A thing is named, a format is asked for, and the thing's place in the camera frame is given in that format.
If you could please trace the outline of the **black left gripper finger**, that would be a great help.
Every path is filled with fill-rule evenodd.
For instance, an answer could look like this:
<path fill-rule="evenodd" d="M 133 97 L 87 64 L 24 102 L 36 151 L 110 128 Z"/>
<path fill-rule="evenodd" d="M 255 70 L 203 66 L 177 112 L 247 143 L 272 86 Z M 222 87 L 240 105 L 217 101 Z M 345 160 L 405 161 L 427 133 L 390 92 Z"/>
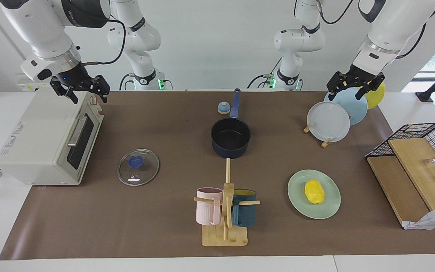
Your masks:
<path fill-rule="evenodd" d="M 348 77 L 349 77 L 349 75 L 346 73 L 343 74 L 341 72 L 335 72 L 335 74 L 333 74 L 331 79 L 326 84 L 326 87 L 327 87 L 328 92 L 329 92 L 328 99 L 330 101 L 333 101 L 335 96 L 339 92 L 346 90 L 348 88 L 348 85 L 347 85 Z"/>
<path fill-rule="evenodd" d="M 363 81 L 359 83 L 359 88 L 357 88 L 358 91 L 355 95 L 356 100 L 361 100 L 361 98 L 370 91 L 376 91 L 379 88 L 380 84 L 384 81 L 384 79 L 385 75 L 379 74 L 370 81 Z"/>

